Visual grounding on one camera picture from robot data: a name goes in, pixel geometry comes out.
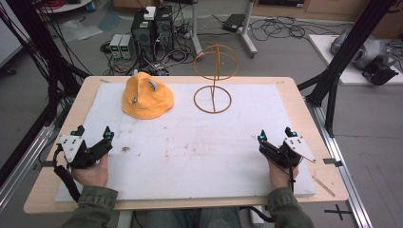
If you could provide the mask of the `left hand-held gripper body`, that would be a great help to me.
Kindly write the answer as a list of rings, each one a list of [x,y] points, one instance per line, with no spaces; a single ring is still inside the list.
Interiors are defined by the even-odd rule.
[[[85,169],[93,165],[112,149],[112,134],[106,134],[92,147],[86,146],[81,136],[62,135],[61,146],[65,159],[72,168]]]

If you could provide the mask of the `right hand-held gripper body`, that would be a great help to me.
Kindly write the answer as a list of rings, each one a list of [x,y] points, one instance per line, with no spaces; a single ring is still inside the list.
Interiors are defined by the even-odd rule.
[[[288,137],[280,147],[271,143],[259,143],[259,152],[269,161],[282,168],[296,167],[302,159],[315,163],[316,158],[303,137]]]

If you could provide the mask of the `yellow bucket hat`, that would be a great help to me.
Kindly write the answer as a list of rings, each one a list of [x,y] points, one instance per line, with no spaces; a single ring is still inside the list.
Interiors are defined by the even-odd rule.
[[[174,104],[172,90],[148,73],[130,77],[122,94],[122,110],[135,119],[151,120],[162,116]]]

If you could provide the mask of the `orange wire hat stand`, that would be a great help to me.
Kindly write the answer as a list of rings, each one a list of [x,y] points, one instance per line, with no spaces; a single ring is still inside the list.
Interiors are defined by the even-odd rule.
[[[214,55],[215,56],[215,61],[214,61],[214,72],[211,75],[202,73],[199,68],[197,67],[197,61],[199,61],[202,57],[205,57],[207,55]],[[221,74],[221,65],[223,60],[227,58],[232,61],[232,63],[235,65],[235,69],[233,70],[232,73],[229,75],[222,75]],[[225,81],[228,80],[232,77],[234,77],[240,68],[240,62],[238,58],[237,52],[230,48],[229,46],[225,45],[220,45],[220,44],[215,44],[211,45],[208,47],[203,48],[196,56],[194,62],[193,62],[193,68],[195,72],[201,76],[203,79],[211,81],[211,85],[205,85],[201,88],[199,88],[193,95],[193,103],[196,106],[196,108],[204,113],[208,114],[219,114],[224,111],[226,111],[232,104],[232,96],[228,90],[225,88],[217,85],[217,82],[219,81]],[[210,101],[212,105],[212,109],[208,110],[198,102],[198,96],[204,91],[208,90],[210,92]],[[228,104],[226,107],[222,109],[217,109],[216,106],[216,91],[223,92],[228,99]]]

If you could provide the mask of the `person's left hand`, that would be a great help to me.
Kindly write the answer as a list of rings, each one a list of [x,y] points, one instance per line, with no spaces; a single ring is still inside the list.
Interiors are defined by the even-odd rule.
[[[106,187],[108,181],[108,155],[86,169],[73,169],[72,177],[83,186]]]

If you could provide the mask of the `person's right hand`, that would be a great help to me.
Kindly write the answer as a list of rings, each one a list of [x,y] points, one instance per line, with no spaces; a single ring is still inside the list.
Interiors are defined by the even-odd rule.
[[[289,188],[289,174],[287,170],[277,167],[273,162],[269,161],[269,177],[273,184],[274,189],[278,188]]]

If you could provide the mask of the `wooden table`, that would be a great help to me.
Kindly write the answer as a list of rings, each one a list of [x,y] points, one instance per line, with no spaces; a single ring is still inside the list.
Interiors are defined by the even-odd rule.
[[[161,82],[169,88],[172,84],[206,85],[206,80],[200,76],[163,76]],[[99,87],[108,83],[126,84],[125,76],[90,76],[85,79],[78,96],[64,122],[61,135],[69,135],[79,125],[84,126]],[[316,162],[306,159],[299,165],[299,175],[295,183],[295,194],[301,202],[338,201],[346,200],[348,193],[336,167],[326,162],[330,153],[323,142],[314,120],[304,103],[295,81],[290,77],[232,77],[222,81],[221,86],[229,84],[264,84],[278,87],[280,98],[291,123],[290,128],[303,137],[313,152]],[[312,178],[317,177],[324,182],[335,194],[329,195]],[[267,201],[266,197],[218,198],[218,199],[119,199],[115,204],[118,210],[148,210],[170,208],[201,208],[219,206],[259,205]]]

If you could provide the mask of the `wooden stick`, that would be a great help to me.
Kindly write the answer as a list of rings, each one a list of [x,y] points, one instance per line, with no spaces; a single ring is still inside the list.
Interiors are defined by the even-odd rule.
[[[318,179],[315,176],[312,176],[313,180],[320,185],[329,195],[331,195],[332,197],[335,197],[336,194],[324,183],[322,182],[320,179]]]

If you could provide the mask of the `white table mat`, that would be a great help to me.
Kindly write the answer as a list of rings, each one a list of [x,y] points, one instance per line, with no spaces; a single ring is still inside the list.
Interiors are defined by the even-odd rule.
[[[211,96],[199,84],[172,84],[161,117],[122,111],[123,83],[99,87],[84,122],[88,145],[106,129],[114,138],[108,187],[121,200],[266,197],[273,186],[258,137],[279,146],[290,127],[276,85],[229,84]]]

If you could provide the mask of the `grey power supply unit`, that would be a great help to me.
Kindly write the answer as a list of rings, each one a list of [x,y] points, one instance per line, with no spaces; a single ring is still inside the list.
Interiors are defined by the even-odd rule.
[[[132,38],[129,34],[124,34],[120,42],[120,51],[123,59],[131,59],[133,56],[134,46]]]
[[[112,56],[115,59],[120,59],[122,57],[122,54],[120,52],[119,46],[120,46],[120,42],[123,38],[122,34],[114,34],[110,43],[109,43],[109,47],[112,53]]]

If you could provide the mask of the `person's legs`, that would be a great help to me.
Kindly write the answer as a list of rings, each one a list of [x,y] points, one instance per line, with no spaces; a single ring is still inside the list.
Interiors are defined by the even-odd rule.
[[[146,228],[241,228],[238,207],[153,210]]]

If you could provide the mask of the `black device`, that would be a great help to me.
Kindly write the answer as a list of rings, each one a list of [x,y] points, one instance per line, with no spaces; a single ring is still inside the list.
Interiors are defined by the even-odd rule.
[[[365,68],[362,76],[373,86],[382,86],[397,75],[395,70],[387,66],[381,56],[376,56]]]

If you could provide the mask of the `grey helmet device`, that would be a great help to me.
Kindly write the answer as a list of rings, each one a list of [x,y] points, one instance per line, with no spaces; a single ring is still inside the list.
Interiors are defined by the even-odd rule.
[[[331,44],[331,53],[336,54],[341,45],[351,32],[350,28],[346,28],[335,38]],[[381,56],[387,66],[392,66],[396,60],[393,57],[392,50],[387,46],[385,41],[375,39],[372,35],[359,48],[351,63],[358,69],[364,69],[376,56]]]

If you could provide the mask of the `black computer tower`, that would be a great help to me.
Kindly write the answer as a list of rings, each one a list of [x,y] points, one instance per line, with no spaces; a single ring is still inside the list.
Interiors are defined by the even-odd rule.
[[[131,26],[136,54],[147,61],[155,61],[158,51],[167,54],[174,49],[173,9],[171,6],[155,8],[153,19],[146,19],[151,9],[139,9]]]

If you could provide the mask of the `black metal frame strut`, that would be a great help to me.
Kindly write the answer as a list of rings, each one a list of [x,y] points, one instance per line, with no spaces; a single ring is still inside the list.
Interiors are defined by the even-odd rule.
[[[306,100],[314,107],[321,107],[323,99],[328,96],[324,126],[331,137],[334,136],[333,127],[339,78],[393,5],[394,0],[370,0],[356,19],[351,32],[347,35],[331,63],[320,74],[297,86],[299,91],[315,86],[313,91],[306,96]]]
[[[42,13],[38,12],[39,9],[32,4],[32,0],[6,0],[6,3],[25,29],[29,40],[25,41],[22,30],[2,10],[2,4],[0,4],[0,19],[17,38],[23,50],[35,64],[37,72],[48,83],[48,103],[0,168],[0,186],[5,184],[17,163],[26,154],[26,150],[39,133],[40,128],[48,125],[56,117],[58,104],[76,97],[81,88],[77,77],[85,79],[91,76],[87,69],[81,70],[62,55],[54,43],[48,27],[43,22]]]

